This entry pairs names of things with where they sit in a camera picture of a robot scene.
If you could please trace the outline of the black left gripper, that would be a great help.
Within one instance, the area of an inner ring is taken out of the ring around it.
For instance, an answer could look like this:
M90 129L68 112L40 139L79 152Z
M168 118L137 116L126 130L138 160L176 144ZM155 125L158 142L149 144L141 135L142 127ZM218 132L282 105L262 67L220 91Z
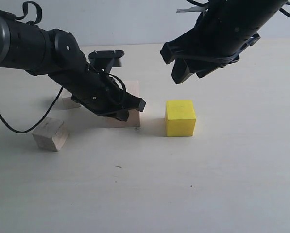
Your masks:
M126 122L129 110L143 112L146 102L119 87L115 78L89 64L81 70L68 69L48 75L72 94L72 100L94 114Z

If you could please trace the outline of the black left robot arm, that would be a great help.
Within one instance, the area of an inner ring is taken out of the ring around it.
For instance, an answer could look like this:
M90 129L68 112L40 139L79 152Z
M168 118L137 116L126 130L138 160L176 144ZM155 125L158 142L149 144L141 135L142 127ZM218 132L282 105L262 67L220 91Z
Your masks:
M0 67L47 75L94 114L126 122L130 110L142 112L146 103L118 85L110 73L121 66L123 56L122 50L85 55L71 33L46 31L0 11Z

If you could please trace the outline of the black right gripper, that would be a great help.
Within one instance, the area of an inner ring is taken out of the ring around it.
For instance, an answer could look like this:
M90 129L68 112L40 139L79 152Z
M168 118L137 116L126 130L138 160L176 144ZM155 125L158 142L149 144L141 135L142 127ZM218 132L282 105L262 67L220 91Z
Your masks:
M160 54L165 64L175 61L171 76L175 84L191 75L202 78L224 68L238 49L286 5L285 0L210 0L195 26Z

